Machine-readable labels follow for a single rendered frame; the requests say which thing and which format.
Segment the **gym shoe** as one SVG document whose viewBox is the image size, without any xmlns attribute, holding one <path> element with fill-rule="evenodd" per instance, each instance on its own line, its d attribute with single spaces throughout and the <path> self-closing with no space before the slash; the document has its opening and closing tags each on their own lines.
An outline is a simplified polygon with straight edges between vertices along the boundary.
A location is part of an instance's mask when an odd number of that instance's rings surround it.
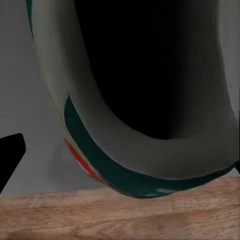
<svg viewBox="0 0 240 240">
<path fill-rule="evenodd" d="M 25 0 L 41 79 L 86 173 L 136 199 L 240 164 L 221 0 Z"/>
</svg>

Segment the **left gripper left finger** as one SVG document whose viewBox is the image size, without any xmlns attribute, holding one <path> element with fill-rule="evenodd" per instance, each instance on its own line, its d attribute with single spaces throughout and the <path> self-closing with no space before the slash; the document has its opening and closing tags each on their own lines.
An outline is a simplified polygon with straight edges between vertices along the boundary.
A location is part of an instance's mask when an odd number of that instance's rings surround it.
<svg viewBox="0 0 240 240">
<path fill-rule="evenodd" d="M 21 133 L 0 138 L 0 193 L 26 152 Z"/>
</svg>

